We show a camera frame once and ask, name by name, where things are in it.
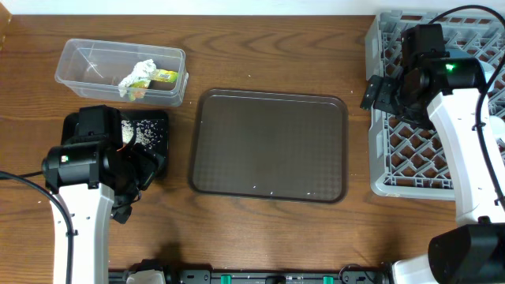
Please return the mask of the white cup sideways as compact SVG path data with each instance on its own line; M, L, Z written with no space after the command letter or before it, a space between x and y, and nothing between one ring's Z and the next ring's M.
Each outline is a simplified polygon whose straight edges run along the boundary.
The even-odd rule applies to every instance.
M505 121L495 115L489 117L492 134L497 144L505 143Z

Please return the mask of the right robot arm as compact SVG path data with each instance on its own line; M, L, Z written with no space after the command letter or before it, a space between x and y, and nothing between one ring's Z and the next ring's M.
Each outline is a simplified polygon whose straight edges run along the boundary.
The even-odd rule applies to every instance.
M406 67L401 79L368 76L361 108L437 132L454 186L457 226L434 237L424 255L393 263L391 280L502 283L504 162L481 63L443 52L409 56Z

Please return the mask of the dark blue plate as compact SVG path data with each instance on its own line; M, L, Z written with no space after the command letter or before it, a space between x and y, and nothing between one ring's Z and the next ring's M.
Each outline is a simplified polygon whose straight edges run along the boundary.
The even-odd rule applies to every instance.
M475 58L472 54L455 48L449 48L447 49L447 52L449 53L450 58Z

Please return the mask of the pile of white rice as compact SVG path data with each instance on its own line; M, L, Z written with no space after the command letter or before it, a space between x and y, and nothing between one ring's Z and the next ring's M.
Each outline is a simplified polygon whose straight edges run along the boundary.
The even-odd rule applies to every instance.
M159 120L122 120L123 145L134 140L135 144L142 144L154 150L165 139L165 130Z

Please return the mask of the white tissue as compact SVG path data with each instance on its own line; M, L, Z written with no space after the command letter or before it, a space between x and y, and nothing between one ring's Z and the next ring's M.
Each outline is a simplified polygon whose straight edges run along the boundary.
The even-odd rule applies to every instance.
M150 80L155 70L156 64L152 59L148 59L135 64L133 71L128 76L123 78L122 81L118 84L118 91L120 96L124 97L127 93L127 88L132 86L134 83Z

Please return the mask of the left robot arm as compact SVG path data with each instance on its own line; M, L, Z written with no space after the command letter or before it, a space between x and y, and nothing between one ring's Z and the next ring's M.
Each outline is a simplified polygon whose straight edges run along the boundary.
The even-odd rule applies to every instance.
M43 176L52 197L55 283L107 283L109 225L125 223L166 158L134 140L89 133L49 150Z

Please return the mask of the light blue bowl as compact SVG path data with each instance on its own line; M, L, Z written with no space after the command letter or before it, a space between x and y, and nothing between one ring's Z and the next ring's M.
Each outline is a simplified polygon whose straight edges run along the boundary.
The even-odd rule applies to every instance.
M491 79L493 73L496 71L495 67L487 62L479 61L481 64L481 68L484 73L485 82L488 83Z

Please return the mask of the yellow green snack wrapper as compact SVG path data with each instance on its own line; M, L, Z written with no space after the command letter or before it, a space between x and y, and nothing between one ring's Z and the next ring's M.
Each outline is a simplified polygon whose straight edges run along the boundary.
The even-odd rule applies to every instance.
M132 86L127 88L127 95L130 101L135 101L136 99L143 99L147 89L152 81L160 83L175 83L178 79L178 73L175 71L169 71L165 69L156 69L152 74L150 80L139 81L134 83Z

